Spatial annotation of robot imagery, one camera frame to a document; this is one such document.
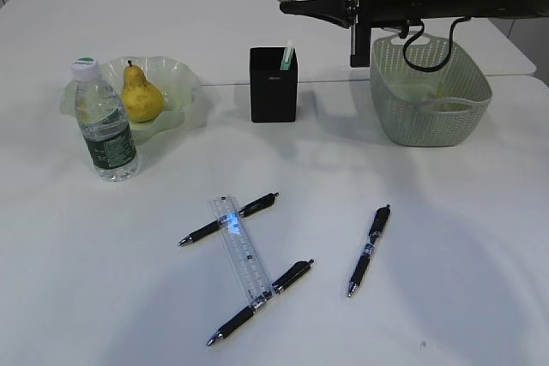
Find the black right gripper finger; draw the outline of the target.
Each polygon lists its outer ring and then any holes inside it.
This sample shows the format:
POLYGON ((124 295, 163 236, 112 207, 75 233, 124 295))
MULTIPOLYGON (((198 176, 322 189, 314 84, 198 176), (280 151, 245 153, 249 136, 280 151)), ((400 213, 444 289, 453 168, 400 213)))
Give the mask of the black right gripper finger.
POLYGON ((280 4, 286 15, 302 15, 326 21, 338 27, 351 26, 351 3, 349 0, 303 0, 280 4))

